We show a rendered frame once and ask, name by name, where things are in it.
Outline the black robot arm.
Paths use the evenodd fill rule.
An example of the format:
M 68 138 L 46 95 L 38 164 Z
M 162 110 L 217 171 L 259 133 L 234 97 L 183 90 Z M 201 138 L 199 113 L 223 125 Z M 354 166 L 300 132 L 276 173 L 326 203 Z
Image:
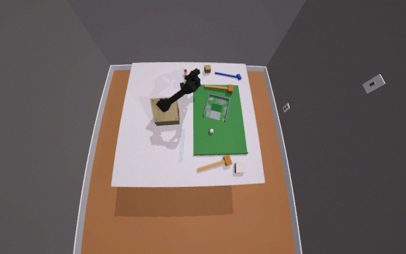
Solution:
M 183 89 L 175 93 L 172 97 L 169 99 L 160 99 L 158 103 L 156 104 L 163 112 L 167 111 L 170 107 L 170 105 L 175 102 L 177 99 L 182 97 L 184 94 L 190 94 L 191 92 L 196 91 L 196 89 L 199 88 L 199 83 L 200 79 L 198 75 L 200 74 L 200 70 L 197 68 L 193 71 L 190 71 L 188 75 L 184 75 L 184 79 L 186 80 Z M 196 82 L 194 84 L 193 82 Z

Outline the white cube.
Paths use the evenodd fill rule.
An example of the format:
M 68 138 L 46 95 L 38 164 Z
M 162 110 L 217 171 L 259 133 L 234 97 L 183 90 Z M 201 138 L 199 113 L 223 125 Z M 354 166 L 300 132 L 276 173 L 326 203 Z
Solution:
M 245 163 L 234 163 L 235 165 L 235 174 L 246 173 Z

